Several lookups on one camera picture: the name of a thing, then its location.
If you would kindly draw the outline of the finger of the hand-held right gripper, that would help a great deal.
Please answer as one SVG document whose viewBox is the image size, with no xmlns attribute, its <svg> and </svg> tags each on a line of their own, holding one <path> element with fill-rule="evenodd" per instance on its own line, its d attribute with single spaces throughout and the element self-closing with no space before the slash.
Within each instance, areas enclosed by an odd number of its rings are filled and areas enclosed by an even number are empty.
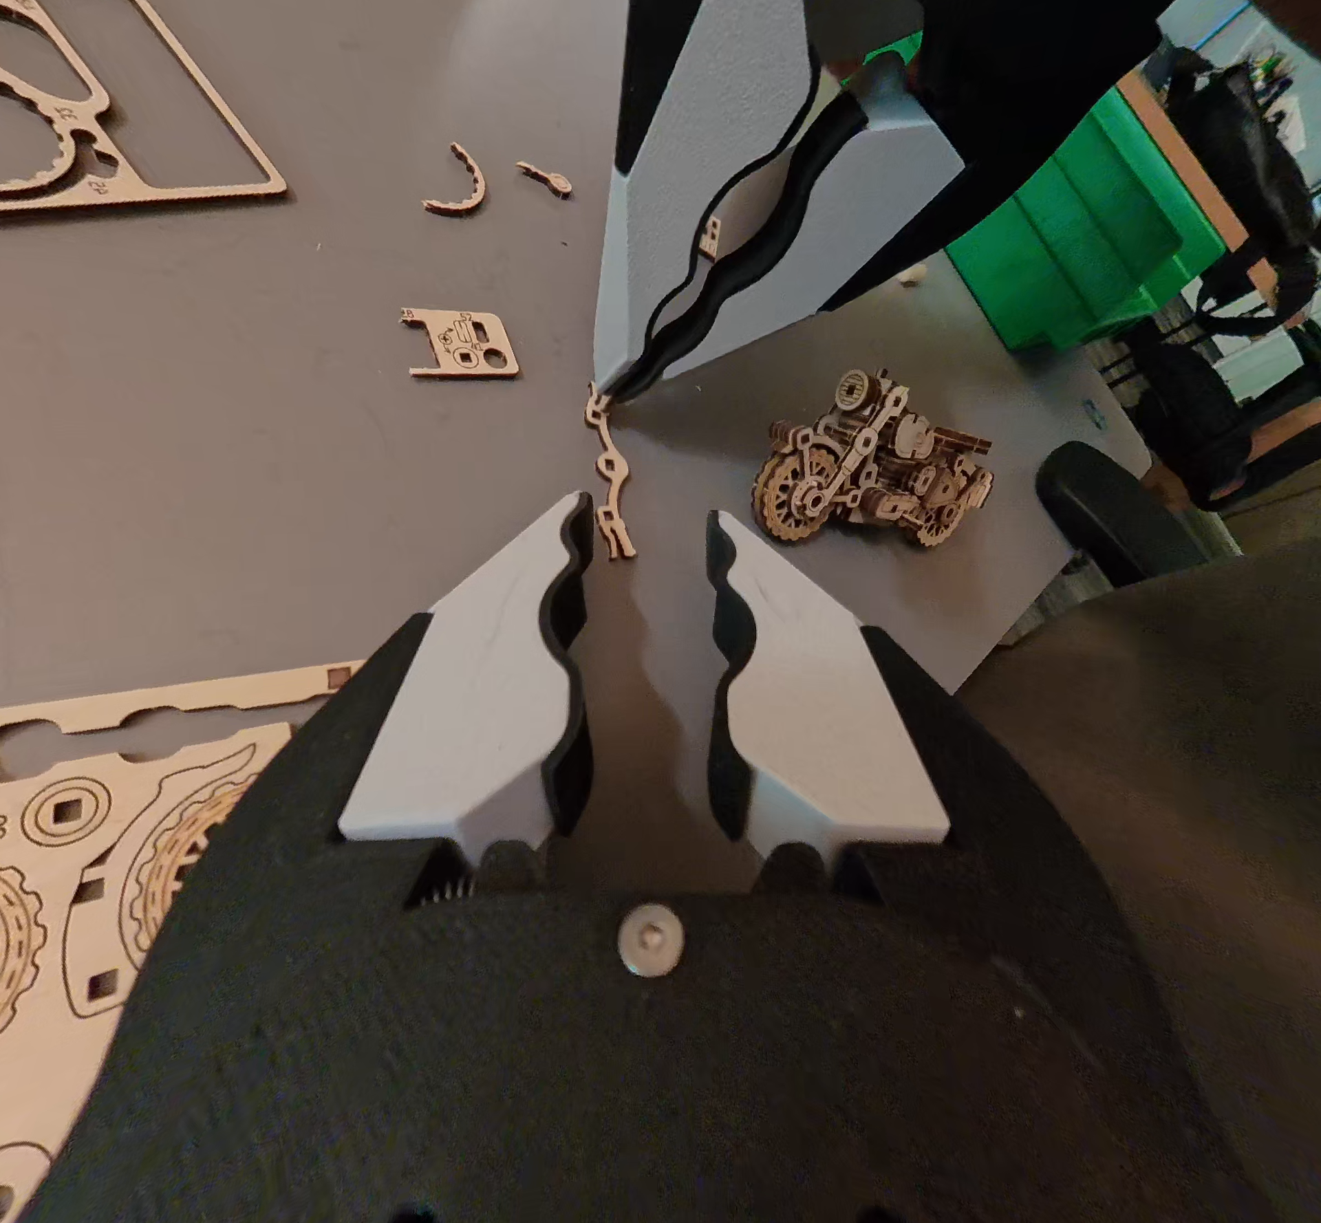
<svg viewBox="0 0 1321 1223">
<path fill-rule="evenodd" d="M 861 63 L 796 139 L 767 222 L 619 378 L 619 402 L 824 309 L 960 170 L 907 63 Z"/>
<path fill-rule="evenodd" d="M 699 232 L 785 153 L 816 88 L 804 0 L 627 0 L 602 222 L 590 378 L 611 402 L 663 370 L 655 321 L 699 268 Z"/>
</svg>

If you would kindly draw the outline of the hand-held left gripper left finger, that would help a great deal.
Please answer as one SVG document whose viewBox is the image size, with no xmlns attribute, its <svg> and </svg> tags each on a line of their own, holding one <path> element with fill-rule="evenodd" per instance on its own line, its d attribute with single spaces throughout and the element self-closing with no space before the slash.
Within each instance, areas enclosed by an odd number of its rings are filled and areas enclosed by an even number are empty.
<svg viewBox="0 0 1321 1223">
<path fill-rule="evenodd" d="M 590 495 L 568 492 L 429 605 L 338 819 L 345 840 L 542 846 L 578 827 L 590 738 L 568 642 L 587 563 Z"/>
</svg>

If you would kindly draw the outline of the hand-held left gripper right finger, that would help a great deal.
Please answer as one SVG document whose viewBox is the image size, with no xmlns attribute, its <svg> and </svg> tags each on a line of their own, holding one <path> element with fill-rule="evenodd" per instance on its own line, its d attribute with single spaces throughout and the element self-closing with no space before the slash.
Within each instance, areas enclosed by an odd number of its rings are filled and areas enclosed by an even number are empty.
<svg viewBox="0 0 1321 1223">
<path fill-rule="evenodd" d="M 727 510 L 705 514 L 705 580 L 724 674 L 705 797 L 758 859 L 799 844 L 948 840 L 952 819 L 875 670 L 861 621 Z"/>
</svg>

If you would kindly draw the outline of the wooden handlebar piece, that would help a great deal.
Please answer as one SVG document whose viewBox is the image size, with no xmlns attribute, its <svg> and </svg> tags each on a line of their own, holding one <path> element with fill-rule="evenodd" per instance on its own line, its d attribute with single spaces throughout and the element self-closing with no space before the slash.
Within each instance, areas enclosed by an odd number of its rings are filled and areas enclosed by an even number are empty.
<svg viewBox="0 0 1321 1223">
<path fill-rule="evenodd" d="M 625 519 L 620 519 L 620 489 L 627 479 L 627 461 L 620 457 L 615 434 L 611 434 L 611 398 L 595 386 L 587 386 L 586 426 L 598 441 L 595 474 L 608 486 L 608 495 L 595 508 L 598 537 L 608 542 L 611 563 L 637 557 L 637 548 L 632 548 Z"/>
</svg>

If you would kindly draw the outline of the wooden motorcycle model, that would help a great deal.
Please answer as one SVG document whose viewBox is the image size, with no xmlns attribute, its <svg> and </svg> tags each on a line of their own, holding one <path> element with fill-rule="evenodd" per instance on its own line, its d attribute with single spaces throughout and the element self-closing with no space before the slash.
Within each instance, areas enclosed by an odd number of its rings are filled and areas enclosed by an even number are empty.
<svg viewBox="0 0 1321 1223">
<path fill-rule="evenodd" d="M 916 548 L 938 548 L 989 503 L 989 452 L 989 441 L 920 417 L 888 370 L 847 370 L 816 421 L 769 426 L 751 522 L 782 542 L 842 522 L 893 525 Z"/>
</svg>

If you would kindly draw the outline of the grey desk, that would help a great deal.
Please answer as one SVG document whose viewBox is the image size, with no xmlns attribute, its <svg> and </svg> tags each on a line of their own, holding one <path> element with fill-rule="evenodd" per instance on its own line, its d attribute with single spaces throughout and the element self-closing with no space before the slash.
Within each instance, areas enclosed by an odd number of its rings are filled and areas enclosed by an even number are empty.
<svg viewBox="0 0 1321 1223">
<path fill-rule="evenodd" d="M 290 197 L 3 217 L 3 705 L 365 658 L 598 486 L 579 407 L 625 0 L 150 6 Z M 471 217 L 421 211 L 471 194 L 450 139 L 489 185 Z M 413 382 L 431 350 L 403 307 L 494 314 L 520 375 Z M 637 557 L 586 574 L 595 786 L 555 883 L 751 883 L 705 809 L 703 525 L 747 522 L 769 421 L 822 414 L 857 364 L 990 441 L 990 500 L 937 550 L 830 529 L 789 563 L 952 691 L 1067 566 L 1037 465 L 1067 441 L 1150 461 L 1089 357 L 1006 354 L 938 255 L 625 407 Z"/>
</svg>

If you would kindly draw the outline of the wooden-top table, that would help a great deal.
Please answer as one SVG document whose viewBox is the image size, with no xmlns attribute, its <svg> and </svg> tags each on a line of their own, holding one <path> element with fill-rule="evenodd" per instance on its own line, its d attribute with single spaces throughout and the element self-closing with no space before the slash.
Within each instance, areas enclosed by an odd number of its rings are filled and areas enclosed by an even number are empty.
<svg viewBox="0 0 1321 1223">
<path fill-rule="evenodd" d="M 1220 197 L 1220 189 L 1213 185 L 1207 168 L 1195 158 L 1187 139 L 1178 133 L 1178 127 L 1170 121 L 1170 116 L 1157 105 L 1157 95 L 1148 86 L 1148 77 L 1139 69 L 1128 69 L 1126 77 L 1117 77 L 1117 93 L 1133 106 L 1133 116 L 1139 117 L 1139 127 L 1148 131 L 1155 149 L 1166 155 L 1166 163 L 1174 168 L 1174 174 L 1181 179 L 1187 197 L 1197 202 L 1207 222 L 1217 228 L 1226 250 L 1242 247 L 1247 243 L 1247 228 L 1242 228 L 1239 215 Z"/>
</svg>

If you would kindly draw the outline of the green plastic bin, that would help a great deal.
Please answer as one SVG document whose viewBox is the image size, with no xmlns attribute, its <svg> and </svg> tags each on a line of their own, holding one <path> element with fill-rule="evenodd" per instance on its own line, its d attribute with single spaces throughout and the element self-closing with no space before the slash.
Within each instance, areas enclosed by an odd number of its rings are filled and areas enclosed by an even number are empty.
<svg viewBox="0 0 1321 1223">
<path fill-rule="evenodd" d="M 1143 117 L 1111 88 L 948 259 L 1006 350 L 1112 338 L 1226 250 Z"/>
</svg>

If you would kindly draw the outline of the curved toothed wooden piece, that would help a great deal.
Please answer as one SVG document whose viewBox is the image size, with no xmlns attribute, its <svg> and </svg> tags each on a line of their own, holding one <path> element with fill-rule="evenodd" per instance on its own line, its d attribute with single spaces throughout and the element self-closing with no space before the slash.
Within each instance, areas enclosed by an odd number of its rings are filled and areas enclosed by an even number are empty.
<svg viewBox="0 0 1321 1223">
<path fill-rule="evenodd" d="M 484 185 L 476 158 L 460 139 L 450 139 L 447 149 L 471 174 L 471 194 L 462 201 L 421 201 L 421 211 L 440 215 L 440 217 L 471 217 L 484 202 L 489 185 Z"/>
</svg>

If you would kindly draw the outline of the black backpack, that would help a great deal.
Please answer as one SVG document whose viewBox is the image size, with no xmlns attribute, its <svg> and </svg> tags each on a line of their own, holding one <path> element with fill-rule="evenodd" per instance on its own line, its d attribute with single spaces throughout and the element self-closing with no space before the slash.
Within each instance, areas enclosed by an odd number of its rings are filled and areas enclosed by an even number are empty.
<svg viewBox="0 0 1321 1223">
<path fill-rule="evenodd" d="M 1217 69 L 1178 47 L 1166 116 L 1247 232 L 1197 277 L 1195 321 L 1213 338 L 1261 338 L 1289 325 L 1318 291 L 1318 215 L 1296 155 L 1257 106 L 1252 67 Z M 1228 314 L 1226 307 L 1252 291 L 1247 271 L 1257 261 L 1276 274 L 1268 314 Z"/>
</svg>

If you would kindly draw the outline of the square wooden piece with holes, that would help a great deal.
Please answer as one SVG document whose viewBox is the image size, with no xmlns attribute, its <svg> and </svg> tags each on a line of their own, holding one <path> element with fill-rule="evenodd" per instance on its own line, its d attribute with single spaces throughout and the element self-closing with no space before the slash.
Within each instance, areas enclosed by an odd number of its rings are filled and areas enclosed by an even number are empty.
<svg viewBox="0 0 1321 1223">
<path fill-rule="evenodd" d="M 412 365 L 413 382 L 514 382 L 520 364 L 502 321 L 489 309 L 403 307 L 399 325 L 421 329 L 431 365 Z"/>
</svg>

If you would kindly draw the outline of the black office chair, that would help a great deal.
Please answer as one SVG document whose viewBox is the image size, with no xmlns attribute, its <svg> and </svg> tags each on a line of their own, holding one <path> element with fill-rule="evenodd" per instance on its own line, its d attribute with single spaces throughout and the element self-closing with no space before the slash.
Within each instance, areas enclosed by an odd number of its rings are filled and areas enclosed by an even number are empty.
<svg viewBox="0 0 1321 1223">
<path fill-rule="evenodd" d="M 1091 445 L 1070 441 L 1037 470 L 1037 500 L 1111 589 L 1211 566 L 1202 542 L 1139 479 Z"/>
</svg>

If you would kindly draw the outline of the person's dark clothing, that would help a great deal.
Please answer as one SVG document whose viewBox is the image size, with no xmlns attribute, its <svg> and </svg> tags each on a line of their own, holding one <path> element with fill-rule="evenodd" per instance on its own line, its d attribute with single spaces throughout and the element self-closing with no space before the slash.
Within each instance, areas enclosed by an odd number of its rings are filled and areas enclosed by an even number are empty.
<svg viewBox="0 0 1321 1223">
<path fill-rule="evenodd" d="M 1321 1220 L 1321 542 L 1100 595 L 958 699 L 1104 870 L 1276 1217 Z"/>
</svg>

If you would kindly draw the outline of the black bag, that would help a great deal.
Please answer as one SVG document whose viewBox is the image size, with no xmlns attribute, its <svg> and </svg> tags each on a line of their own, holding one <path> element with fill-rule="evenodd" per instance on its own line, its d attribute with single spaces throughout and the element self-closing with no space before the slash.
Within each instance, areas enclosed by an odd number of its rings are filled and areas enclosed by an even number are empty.
<svg viewBox="0 0 1321 1223">
<path fill-rule="evenodd" d="M 1185 486 L 1191 508 L 1228 500 L 1252 461 L 1252 430 L 1239 402 L 1195 343 L 1170 340 L 1155 319 L 1126 338 L 1143 378 L 1137 426 L 1157 461 Z"/>
</svg>

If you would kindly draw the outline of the wooden sheet with gear parts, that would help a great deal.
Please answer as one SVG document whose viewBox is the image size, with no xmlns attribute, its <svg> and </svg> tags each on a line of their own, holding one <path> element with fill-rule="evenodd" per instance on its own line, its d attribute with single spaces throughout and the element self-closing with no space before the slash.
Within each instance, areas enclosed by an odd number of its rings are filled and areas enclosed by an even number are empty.
<svg viewBox="0 0 1321 1223">
<path fill-rule="evenodd" d="M 19 1220 L 211 832 L 290 721 L 158 761 L 85 754 L 0 786 L 0 1189 Z"/>
</svg>

